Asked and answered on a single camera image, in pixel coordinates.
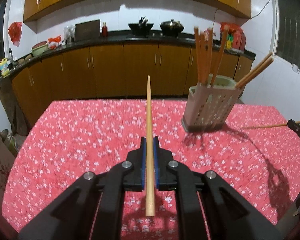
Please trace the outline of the lower wooden kitchen cabinets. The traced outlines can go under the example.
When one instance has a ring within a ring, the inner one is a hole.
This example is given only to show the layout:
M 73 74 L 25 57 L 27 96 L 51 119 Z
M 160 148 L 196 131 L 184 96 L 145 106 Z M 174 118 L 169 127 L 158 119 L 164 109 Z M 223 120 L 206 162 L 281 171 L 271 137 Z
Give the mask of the lower wooden kitchen cabinets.
M 12 77 L 12 88 L 33 126 L 57 100 L 187 96 L 197 84 L 194 46 L 120 43 L 70 50 L 40 59 Z

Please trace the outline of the beige perforated utensil holder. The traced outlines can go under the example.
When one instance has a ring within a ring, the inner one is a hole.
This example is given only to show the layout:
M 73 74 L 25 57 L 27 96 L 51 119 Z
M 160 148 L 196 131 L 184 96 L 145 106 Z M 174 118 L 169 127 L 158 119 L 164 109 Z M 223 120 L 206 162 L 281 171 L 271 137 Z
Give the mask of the beige perforated utensil holder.
M 181 120 L 187 133 L 217 131 L 222 129 L 241 90 L 236 82 L 217 75 L 213 85 L 200 82 L 189 88 L 189 95 Z

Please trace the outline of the red plastic bag on wall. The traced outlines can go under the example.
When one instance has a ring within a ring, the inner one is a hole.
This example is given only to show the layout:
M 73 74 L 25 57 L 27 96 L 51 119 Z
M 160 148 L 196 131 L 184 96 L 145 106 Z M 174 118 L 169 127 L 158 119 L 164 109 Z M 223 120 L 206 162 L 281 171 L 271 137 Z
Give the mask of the red plastic bag on wall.
M 20 45 L 20 40 L 22 36 L 22 22 L 13 22 L 8 28 L 8 35 L 14 46 L 18 47 Z

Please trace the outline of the black lidded wok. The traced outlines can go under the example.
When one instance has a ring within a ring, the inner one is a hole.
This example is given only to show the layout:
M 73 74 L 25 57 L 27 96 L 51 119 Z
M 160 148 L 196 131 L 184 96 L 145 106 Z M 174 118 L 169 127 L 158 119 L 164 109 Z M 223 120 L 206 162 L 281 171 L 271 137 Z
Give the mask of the black lidded wok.
M 184 26 L 179 22 L 171 19 L 160 24 L 161 32 L 164 36 L 177 37 L 184 30 Z

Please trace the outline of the dark cutting board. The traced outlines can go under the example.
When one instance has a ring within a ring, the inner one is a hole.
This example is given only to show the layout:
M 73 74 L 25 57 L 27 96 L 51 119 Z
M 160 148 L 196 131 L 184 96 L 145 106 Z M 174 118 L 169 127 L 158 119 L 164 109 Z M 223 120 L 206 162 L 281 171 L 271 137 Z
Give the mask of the dark cutting board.
M 75 25 L 75 42 L 94 40 L 100 36 L 100 20 L 83 22 Z

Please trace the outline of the red sauce bottle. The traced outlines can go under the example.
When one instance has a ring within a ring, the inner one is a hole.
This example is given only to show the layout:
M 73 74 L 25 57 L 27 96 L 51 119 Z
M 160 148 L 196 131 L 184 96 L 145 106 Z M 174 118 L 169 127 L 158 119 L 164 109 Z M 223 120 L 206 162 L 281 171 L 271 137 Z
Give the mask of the red sauce bottle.
M 102 37 L 107 37 L 108 36 L 108 27 L 106 22 L 103 22 L 102 25 Z

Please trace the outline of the yellow detergent bottle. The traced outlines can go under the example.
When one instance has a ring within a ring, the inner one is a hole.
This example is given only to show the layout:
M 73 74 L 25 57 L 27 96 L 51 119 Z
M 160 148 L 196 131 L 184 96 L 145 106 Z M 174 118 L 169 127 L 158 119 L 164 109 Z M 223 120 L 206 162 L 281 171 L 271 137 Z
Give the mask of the yellow detergent bottle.
M 0 72 L 2 77 L 6 77 L 10 74 L 8 65 L 9 65 L 8 58 L 5 57 L 2 60 L 0 60 Z

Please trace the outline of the red bag on counter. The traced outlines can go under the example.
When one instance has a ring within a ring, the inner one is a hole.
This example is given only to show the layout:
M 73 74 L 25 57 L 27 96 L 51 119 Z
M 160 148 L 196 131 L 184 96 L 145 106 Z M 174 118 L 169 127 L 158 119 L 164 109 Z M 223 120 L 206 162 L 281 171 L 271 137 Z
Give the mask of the red bag on counter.
M 62 43 L 61 35 L 57 37 L 49 38 L 48 40 L 48 48 L 50 50 L 56 49 Z

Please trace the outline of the red oil jugs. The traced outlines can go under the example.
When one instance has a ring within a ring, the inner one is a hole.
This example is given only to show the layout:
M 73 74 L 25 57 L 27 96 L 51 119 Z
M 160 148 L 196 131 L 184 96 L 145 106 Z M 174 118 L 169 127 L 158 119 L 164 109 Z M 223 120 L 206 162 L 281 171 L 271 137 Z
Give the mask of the red oil jugs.
M 243 29 L 239 25 L 236 25 L 234 23 L 222 22 L 220 28 L 221 36 L 226 25 L 229 27 L 229 29 L 225 48 L 237 53 L 244 53 L 246 36 Z

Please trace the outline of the black wok on stove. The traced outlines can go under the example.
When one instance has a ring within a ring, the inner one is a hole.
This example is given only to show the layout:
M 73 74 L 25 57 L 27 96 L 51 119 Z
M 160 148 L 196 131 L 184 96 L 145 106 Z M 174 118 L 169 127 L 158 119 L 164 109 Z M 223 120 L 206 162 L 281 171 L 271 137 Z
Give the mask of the black wok on stove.
M 153 23 L 149 23 L 146 17 L 141 17 L 138 23 L 129 23 L 128 26 L 135 36 L 147 36 L 153 28 Z

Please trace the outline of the red floral tablecloth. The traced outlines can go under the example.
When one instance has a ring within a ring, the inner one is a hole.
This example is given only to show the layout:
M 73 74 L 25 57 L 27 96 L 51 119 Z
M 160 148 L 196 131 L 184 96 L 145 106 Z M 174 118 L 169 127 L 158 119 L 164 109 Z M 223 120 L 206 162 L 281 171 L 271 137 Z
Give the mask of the red floral tablecloth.
M 189 134 L 183 101 L 152 102 L 153 133 L 174 159 L 213 170 L 276 223 L 300 190 L 300 139 L 270 106 L 237 104 L 225 129 Z M 10 172 L 2 214 L 20 230 L 84 172 L 100 174 L 140 149 L 146 103 L 55 101 L 34 124 Z

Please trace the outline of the right barred window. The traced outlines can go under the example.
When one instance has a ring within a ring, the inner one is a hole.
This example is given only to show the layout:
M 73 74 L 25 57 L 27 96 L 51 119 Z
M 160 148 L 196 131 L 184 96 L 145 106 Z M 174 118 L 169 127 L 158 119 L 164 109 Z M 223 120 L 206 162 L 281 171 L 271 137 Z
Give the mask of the right barred window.
M 275 55 L 300 72 L 300 2 L 273 0 Z

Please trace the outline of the green basin with lid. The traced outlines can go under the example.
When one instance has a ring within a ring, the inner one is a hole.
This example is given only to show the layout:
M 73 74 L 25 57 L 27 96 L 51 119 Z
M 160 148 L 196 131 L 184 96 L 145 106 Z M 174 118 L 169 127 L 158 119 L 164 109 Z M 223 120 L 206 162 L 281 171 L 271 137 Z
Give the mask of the green basin with lid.
M 40 42 L 40 43 L 34 45 L 32 47 L 31 53 L 33 56 L 39 56 L 42 53 L 44 53 L 45 51 L 47 51 L 48 49 L 49 48 L 48 48 L 47 41 L 43 41 L 43 42 Z

